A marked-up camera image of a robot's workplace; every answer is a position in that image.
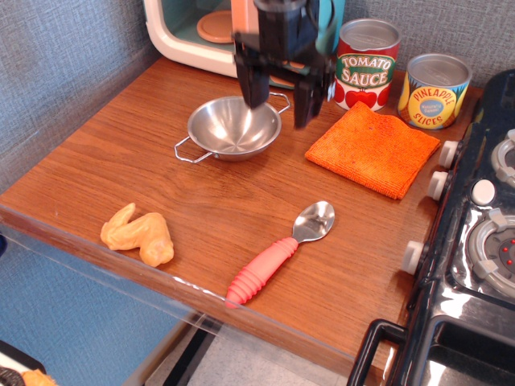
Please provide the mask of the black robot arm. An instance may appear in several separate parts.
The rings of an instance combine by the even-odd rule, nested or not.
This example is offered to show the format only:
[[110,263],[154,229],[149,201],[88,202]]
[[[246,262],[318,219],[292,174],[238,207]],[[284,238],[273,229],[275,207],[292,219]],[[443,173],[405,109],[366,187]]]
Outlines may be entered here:
[[272,76],[294,86],[295,126],[306,127],[334,96],[336,63],[317,48],[318,1],[256,1],[258,33],[234,34],[237,78],[246,105],[268,101]]

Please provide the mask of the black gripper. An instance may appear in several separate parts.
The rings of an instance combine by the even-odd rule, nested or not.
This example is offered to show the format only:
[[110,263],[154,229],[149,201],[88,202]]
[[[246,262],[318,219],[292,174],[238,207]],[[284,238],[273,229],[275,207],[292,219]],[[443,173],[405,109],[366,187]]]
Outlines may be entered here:
[[[245,103],[256,109],[267,102],[270,77],[293,84],[296,68],[302,76],[331,78],[336,49],[336,1],[253,1],[258,33],[235,32],[234,63]],[[322,78],[295,84],[295,127],[305,128],[319,115],[327,97]]]

